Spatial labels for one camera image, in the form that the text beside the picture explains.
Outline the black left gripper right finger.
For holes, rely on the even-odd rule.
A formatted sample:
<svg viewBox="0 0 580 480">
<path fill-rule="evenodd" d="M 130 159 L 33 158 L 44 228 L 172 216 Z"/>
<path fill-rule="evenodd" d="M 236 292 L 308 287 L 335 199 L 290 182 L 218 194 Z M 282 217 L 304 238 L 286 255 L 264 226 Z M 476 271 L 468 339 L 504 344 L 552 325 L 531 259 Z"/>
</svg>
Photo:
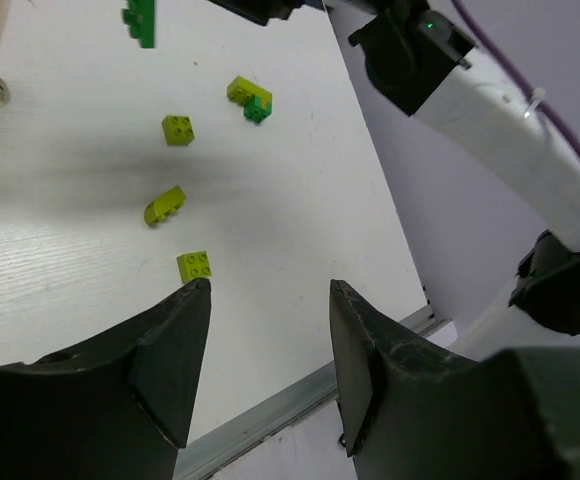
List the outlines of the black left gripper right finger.
<svg viewBox="0 0 580 480">
<path fill-rule="evenodd" d="M 330 331 L 347 454 L 361 479 L 580 479 L 580 349 L 477 362 L 343 280 Z"/>
</svg>

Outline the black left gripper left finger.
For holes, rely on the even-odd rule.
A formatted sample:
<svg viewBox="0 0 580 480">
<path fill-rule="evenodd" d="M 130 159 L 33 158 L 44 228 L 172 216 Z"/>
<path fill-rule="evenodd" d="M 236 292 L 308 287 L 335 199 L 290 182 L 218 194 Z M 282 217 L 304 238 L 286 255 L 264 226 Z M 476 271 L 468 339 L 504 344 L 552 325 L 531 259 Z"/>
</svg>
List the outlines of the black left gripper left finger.
<svg viewBox="0 0 580 480">
<path fill-rule="evenodd" d="M 32 364 L 0 366 L 0 479 L 169 479 L 188 440 L 211 285 Z"/>
</svg>

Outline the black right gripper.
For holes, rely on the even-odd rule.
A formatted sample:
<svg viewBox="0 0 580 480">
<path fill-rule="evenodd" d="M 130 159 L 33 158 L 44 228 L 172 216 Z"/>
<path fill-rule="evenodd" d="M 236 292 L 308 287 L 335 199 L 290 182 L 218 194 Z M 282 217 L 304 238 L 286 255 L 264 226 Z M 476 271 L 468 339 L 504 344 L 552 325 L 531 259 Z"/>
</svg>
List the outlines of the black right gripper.
<svg viewBox="0 0 580 480">
<path fill-rule="evenodd" d="M 286 21 L 295 10 L 304 6 L 320 9 L 320 2 L 312 0 L 211 0 L 211 2 L 260 26 L 266 26 L 270 20 Z"/>
</svg>

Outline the long lime lego brick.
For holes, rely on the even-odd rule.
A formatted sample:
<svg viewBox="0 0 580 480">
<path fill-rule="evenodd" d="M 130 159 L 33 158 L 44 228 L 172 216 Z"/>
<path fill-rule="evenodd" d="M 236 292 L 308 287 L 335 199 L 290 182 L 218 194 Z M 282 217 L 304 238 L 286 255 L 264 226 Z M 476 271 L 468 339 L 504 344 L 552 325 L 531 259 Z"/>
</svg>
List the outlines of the long lime lego brick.
<svg viewBox="0 0 580 480">
<path fill-rule="evenodd" d="M 230 101 L 240 106 L 245 106 L 253 97 L 260 97 L 267 102 L 273 99 L 270 91 L 242 76 L 236 76 L 231 81 L 227 86 L 226 95 Z"/>
</svg>

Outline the green lego with orange numeral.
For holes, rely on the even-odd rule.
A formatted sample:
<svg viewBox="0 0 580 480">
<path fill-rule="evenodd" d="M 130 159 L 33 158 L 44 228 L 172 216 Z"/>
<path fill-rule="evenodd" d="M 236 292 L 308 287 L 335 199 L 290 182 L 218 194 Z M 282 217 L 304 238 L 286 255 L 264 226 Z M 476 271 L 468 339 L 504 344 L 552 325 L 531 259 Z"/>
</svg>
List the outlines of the green lego with orange numeral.
<svg viewBox="0 0 580 480">
<path fill-rule="evenodd" d="M 244 106 L 243 115 L 257 125 L 261 124 L 272 113 L 272 101 L 261 96 L 253 96 Z"/>
</svg>

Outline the green lego plate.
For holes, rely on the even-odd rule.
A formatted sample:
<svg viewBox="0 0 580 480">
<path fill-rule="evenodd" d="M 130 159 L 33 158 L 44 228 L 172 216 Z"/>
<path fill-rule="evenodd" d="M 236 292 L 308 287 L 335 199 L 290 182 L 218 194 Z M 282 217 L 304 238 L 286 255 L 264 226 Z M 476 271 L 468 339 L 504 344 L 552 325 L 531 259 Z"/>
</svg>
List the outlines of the green lego plate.
<svg viewBox="0 0 580 480">
<path fill-rule="evenodd" d="M 121 17 L 129 36 L 143 49 L 155 48 L 155 0 L 127 0 Z"/>
</svg>

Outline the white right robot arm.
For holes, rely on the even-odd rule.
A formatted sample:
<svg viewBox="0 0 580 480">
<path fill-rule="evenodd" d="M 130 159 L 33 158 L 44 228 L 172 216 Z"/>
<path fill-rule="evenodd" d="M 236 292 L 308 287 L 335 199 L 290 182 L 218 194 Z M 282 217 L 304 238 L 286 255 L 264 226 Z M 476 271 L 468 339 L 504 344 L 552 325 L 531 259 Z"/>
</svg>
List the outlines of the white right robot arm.
<svg viewBox="0 0 580 480">
<path fill-rule="evenodd" d="M 453 345 L 474 360 L 521 346 L 580 346 L 580 138 L 478 25 L 426 1 L 359 1 L 350 34 L 371 84 L 405 115 L 463 147 L 546 222 L 506 303 Z"/>
</svg>

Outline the lime square lego brick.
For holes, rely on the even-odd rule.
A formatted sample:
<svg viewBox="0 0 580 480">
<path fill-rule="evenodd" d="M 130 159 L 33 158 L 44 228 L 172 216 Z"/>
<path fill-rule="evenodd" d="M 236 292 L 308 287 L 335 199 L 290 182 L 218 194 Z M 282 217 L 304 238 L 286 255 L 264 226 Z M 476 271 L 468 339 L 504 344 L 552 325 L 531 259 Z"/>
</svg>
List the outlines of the lime square lego brick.
<svg viewBox="0 0 580 480">
<path fill-rule="evenodd" d="M 183 284 L 212 275 L 206 251 L 183 253 L 176 258 L 176 262 Z"/>
</svg>

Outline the lime curved lego brick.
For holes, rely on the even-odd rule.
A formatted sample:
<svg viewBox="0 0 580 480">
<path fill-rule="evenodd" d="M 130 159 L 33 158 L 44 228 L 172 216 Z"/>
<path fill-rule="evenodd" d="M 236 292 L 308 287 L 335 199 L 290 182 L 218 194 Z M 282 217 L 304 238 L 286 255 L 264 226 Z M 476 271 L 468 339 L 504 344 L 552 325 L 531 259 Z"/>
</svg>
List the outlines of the lime curved lego brick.
<svg viewBox="0 0 580 480">
<path fill-rule="evenodd" d="M 143 214 L 144 223 L 152 227 L 163 222 L 185 205 L 186 198 L 184 190 L 179 185 L 170 188 L 146 206 Z"/>
</svg>

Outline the aluminium table edge rail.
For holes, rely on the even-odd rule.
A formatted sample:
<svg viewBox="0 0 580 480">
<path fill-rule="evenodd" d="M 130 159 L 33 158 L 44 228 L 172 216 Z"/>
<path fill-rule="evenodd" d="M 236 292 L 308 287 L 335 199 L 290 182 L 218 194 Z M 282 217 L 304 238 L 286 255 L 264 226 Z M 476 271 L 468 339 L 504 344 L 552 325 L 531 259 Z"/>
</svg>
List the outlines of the aluminium table edge rail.
<svg viewBox="0 0 580 480">
<path fill-rule="evenodd" d="M 176 479 L 207 479 L 336 395 L 329 307 L 213 315 L 190 441 Z"/>
</svg>

